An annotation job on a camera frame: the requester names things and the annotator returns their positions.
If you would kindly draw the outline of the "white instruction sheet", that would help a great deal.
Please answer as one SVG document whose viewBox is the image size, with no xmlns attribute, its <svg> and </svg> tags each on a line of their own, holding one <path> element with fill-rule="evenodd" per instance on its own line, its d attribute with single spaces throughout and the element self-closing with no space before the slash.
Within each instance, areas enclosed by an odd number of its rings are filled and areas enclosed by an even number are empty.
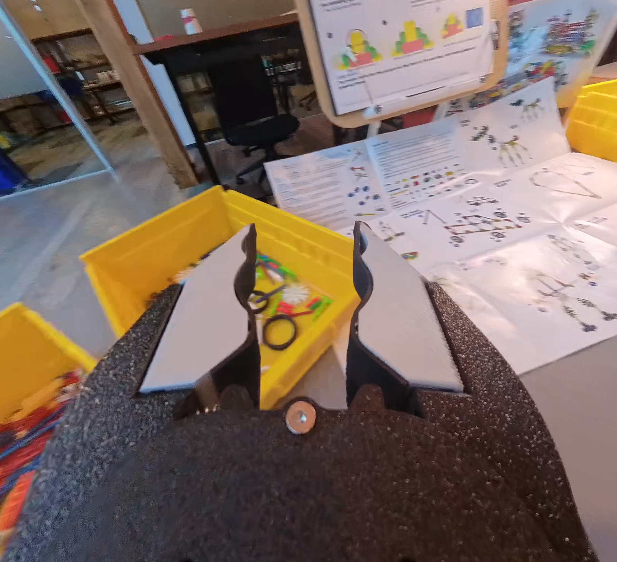
<svg viewBox="0 0 617 562">
<path fill-rule="evenodd" d="M 571 149 L 553 77 L 265 171 L 280 209 L 366 222 L 517 373 L 616 337 L 616 163 Z"/>
</svg>

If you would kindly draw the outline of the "dark wooden table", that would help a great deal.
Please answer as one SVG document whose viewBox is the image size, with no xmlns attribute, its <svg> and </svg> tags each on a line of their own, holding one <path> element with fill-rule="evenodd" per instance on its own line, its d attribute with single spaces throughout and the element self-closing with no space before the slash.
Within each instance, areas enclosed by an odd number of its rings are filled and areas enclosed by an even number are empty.
<svg viewBox="0 0 617 562">
<path fill-rule="evenodd" d="M 216 186 L 221 185 L 221 181 L 180 87 L 180 78 L 196 73 L 207 76 L 206 70 L 211 64 L 260 55 L 274 89 L 279 111 L 291 113 L 288 88 L 293 80 L 289 79 L 285 65 L 294 66 L 292 74 L 309 76 L 311 73 L 296 13 L 234 24 L 196 35 L 172 36 L 140 45 L 136 47 L 135 53 L 145 57 L 152 65 L 164 66 L 196 139 L 196 147 L 210 181 Z"/>
</svg>

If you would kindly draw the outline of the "black office chair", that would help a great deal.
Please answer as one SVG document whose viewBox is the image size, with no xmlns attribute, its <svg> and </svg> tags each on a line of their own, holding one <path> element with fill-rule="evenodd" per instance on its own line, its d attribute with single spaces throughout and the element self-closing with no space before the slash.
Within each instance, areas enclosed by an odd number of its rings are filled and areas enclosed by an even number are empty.
<svg viewBox="0 0 617 562">
<path fill-rule="evenodd" d="M 297 134 L 299 119 L 279 111 L 260 55 L 214 63 L 206 72 L 225 141 L 242 147 L 246 157 L 256 151 L 264 153 L 262 159 L 236 173 L 236 184 L 244 185 L 246 176 L 260 170 L 260 185 L 266 179 L 265 164 L 284 157 L 276 146 Z"/>
</svg>

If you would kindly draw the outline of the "colourful toy box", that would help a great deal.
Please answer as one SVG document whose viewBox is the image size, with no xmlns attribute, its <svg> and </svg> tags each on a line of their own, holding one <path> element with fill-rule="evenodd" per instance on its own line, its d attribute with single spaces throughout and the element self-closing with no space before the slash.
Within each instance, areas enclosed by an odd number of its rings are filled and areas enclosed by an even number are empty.
<svg viewBox="0 0 617 562">
<path fill-rule="evenodd" d="M 491 104 L 544 79 L 566 112 L 616 32 L 616 0 L 508 0 L 508 60 L 495 86 L 441 104 L 443 118 Z"/>
</svg>

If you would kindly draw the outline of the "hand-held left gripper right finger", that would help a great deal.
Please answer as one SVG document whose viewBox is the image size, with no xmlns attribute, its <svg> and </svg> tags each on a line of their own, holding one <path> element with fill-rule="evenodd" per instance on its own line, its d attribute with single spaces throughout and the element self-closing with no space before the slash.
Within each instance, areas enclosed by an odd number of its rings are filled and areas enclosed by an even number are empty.
<svg viewBox="0 0 617 562">
<path fill-rule="evenodd" d="M 428 282 L 362 221 L 353 227 L 352 279 L 360 302 L 346 352 L 347 407 L 367 386 L 399 412 L 421 412 L 420 391 L 463 394 Z"/>
</svg>

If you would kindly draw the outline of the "wooden beam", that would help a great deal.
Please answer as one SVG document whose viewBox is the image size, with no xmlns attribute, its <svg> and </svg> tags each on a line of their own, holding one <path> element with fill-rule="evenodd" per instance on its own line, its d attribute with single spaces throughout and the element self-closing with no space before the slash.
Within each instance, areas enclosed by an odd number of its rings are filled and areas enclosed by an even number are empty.
<svg viewBox="0 0 617 562">
<path fill-rule="evenodd" d="M 160 152 L 174 182 L 182 189 L 193 187 L 199 178 L 158 92 L 135 53 L 135 41 L 130 37 L 113 0 L 76 0 L 88 19 L 97 41 L 146 128 L 154 146 Z"/>
</svg>

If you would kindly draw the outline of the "yellow plastic bin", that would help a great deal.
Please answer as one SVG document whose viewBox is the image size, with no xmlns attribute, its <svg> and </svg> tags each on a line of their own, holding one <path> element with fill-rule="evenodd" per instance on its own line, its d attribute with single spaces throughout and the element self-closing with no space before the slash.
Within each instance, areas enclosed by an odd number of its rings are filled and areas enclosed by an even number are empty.
<svg viewBox="0 0 617 562">
<path fill-rule="evenodd" d="M 59 375 L 97 360 L 24 304 L 1 311 L 1 422 L 22 401 Z"/>
<path fill-rule="evenodd" d="M 616 163 L 616 80 L 581 89 L 566 135 L 572 150 Z"/>
<path fill-rule="evenodd" d="M 261 348 L 261 408 L 274 408 L 348 327 L 359 297 L 352 281 L 353 242 L 281 209 L 221 187 L 185 201 L 81 256 L 94 293 L 117 339 L 174 276 L 255 224 L 257 251 L 310 289 L 323 308 L 296 319 L 287 350 Z"/>
</svg>

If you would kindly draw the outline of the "storage shelf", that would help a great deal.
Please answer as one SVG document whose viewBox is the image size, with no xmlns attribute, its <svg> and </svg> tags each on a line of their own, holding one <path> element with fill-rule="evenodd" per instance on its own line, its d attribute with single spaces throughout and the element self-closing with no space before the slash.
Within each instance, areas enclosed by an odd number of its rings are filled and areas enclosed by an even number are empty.
<svg viewBox="0 0 617 562">
<path fill-rule="evenodd" d="M 36 37 L 31 42 L 87 122 L 105 120 L 116 125 L 134 113 L 119 73 L 89 27 Z"/>
</svg>

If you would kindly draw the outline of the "heap of red orange pieces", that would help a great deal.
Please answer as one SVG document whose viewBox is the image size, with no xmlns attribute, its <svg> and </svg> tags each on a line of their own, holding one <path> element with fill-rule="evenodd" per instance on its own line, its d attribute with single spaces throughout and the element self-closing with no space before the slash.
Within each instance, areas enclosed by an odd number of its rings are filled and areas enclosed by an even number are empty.
<svg viewBox="0 0 617 562">
<path fill-rule="evenodd" d="M 59 375 L 1 422 L 1 554 L 26 505 L 42 453 L 85 376 L 81 368 Z"/>
</svg>

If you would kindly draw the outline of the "pile of colourful toy rods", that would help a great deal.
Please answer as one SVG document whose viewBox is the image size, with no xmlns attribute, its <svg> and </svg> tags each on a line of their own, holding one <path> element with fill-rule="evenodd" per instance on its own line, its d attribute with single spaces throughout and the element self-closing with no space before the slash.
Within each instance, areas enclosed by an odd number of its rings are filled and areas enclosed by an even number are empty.
<svg viewBox="0 0 617 562">
<path fill-rule="evenodd" d="M 231 305 L 235 297 L 234 278 L 226 254 L 217 254 L 217 248 L 174 276 L 180 286 L 177 300 L 166 324 L 165 336 L 171 340 L 193 338 L 201 346 L 198 332 L 223 331 L 227 337 L 237 336 L 238 309 Z M 271 368 L 280 358 L 302 359 L 309 344 L 316 342 L 323 332 L 313 330 L 315 324 L 324 326 L 320 319 L 334 320 L 341 312 L 340 288 L 328 282 L 336 277 L 326 273 L 323 278 L 314 270 L 295 273 L 288 265 L 257 251 L 254 271 L 254 290 L 248 304 L 257 324 L 262 368 Z M 282 302 L 282 290 L 289 283 L 301 283 L 310 288 L 309 300 L 300 306 Z"/>
</svg>

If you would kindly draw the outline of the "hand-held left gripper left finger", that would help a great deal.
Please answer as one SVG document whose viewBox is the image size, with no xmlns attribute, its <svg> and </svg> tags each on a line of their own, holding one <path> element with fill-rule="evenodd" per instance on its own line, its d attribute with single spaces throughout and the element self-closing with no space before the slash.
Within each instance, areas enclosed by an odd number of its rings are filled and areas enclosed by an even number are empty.
<svg viewBox="0 0 617 562">
<path fill-rule="evenodd" d="M 215 410 L 237 393 L 260 407 L 260 349 L 250 297 L 257 230 L 249 224 L 214 250 L 180 287 L 157 332 L 139 395 L 189 391 L 177 410 Z"/>
</svg>

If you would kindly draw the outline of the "blue container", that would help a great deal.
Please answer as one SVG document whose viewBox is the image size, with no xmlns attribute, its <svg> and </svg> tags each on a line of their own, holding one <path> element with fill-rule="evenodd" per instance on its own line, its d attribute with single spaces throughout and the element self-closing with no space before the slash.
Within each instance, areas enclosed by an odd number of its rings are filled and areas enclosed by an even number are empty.
<svg viewBox="0 0 617 562">
<path fill-rule="evenodd" d="M 1 149 L 1 196 L 13 194 L 30 185 L 28 175 Z"/>
</svg>

